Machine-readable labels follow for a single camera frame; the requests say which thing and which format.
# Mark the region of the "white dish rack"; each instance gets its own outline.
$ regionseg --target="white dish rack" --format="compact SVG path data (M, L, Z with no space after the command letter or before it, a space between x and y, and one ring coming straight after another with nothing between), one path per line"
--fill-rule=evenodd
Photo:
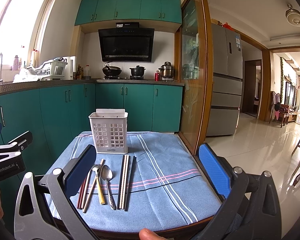
M96 109L89 115L97 153L128 153L127 117L124 109Z
M27 70L31 75L39 76L39 80L54 80L62 79L64 77L66 62L59 60L45 61L40 67L34 68L32 66L27 67Z

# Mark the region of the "red bottle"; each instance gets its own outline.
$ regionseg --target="red bottle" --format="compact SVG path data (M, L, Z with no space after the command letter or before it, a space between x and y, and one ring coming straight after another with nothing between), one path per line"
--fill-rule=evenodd
M159 74L159 70L157 70L157 73L154 74L154 81L160 81L160 74Z

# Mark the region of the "doorway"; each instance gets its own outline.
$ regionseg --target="doorway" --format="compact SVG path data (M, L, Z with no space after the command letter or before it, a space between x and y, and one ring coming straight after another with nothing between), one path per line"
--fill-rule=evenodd
M261 84L262 60L248 60L244 62L244 90L242 112L253 117L258 117Z

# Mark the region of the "countertop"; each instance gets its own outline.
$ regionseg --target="countertop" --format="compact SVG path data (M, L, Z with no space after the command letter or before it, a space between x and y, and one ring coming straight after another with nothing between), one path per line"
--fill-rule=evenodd
M9 94L18 91L39 89L54 86L76 85L76 84L92 84L92 83L133 83L133 84L155 84L155 85L168 85L168 86L184 86L184 83L165 82L154 80L106 80L106 79L91 79L91 80L46 80L46 81L33 81L21 83L6 83L0 85L0 95Z

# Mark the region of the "black chopstick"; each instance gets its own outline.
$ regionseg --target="black chopstick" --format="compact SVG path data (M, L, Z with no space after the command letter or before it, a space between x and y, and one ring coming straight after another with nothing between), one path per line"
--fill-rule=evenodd
M124 201L124 211L128 211L128 202L130 200L130 192L131 192L131 185L132 185L132 179L133 179L133 173L134 173L134 167L136 166L137 162L137 157L132 158L132 163L131 163L131 169L130 169L130 178L129 178L129 183L127 186L127 193L125 195L125 201Z
M122 186L123 163L124 163L124 155L122 155L122 163L121 163L121 173L120 173L120 181L119 181L117 209L120 209L120 192L121 192L121 186Z

